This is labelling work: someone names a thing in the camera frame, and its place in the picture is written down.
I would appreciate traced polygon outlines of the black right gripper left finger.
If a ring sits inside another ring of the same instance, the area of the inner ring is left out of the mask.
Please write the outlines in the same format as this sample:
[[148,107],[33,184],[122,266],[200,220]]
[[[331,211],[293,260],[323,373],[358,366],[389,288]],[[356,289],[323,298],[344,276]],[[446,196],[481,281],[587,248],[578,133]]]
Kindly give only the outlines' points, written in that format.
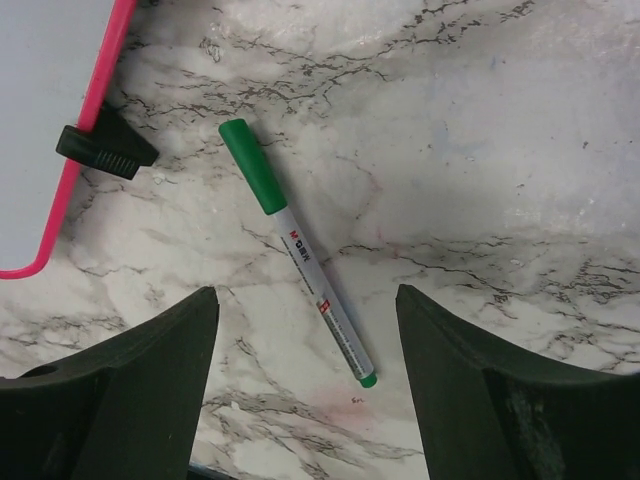
[[156,317],[1,381],[4,479],[185,479],[219,302],[203,287]]

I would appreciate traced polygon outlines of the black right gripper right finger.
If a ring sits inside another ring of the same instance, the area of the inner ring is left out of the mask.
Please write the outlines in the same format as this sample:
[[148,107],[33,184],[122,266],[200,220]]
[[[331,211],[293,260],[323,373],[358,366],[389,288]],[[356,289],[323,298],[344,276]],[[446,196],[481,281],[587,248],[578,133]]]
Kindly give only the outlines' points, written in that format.
[[432,479],[635,479],[639,378],[516,346],[413,286],[399,334]]

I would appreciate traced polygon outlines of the green white whiteboard marker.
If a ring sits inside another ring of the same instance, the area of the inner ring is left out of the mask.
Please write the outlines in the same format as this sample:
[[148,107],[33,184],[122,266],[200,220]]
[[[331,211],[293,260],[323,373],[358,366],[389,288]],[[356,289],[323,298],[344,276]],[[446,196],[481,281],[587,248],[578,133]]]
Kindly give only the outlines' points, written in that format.
[[219,134],[262,210],[274,220],[289,257],[354,377],[362,387],[373,387],[377,383],[375,367],[289,208],[278,180],[249,125],[243,119],[226,121],[220,125]]

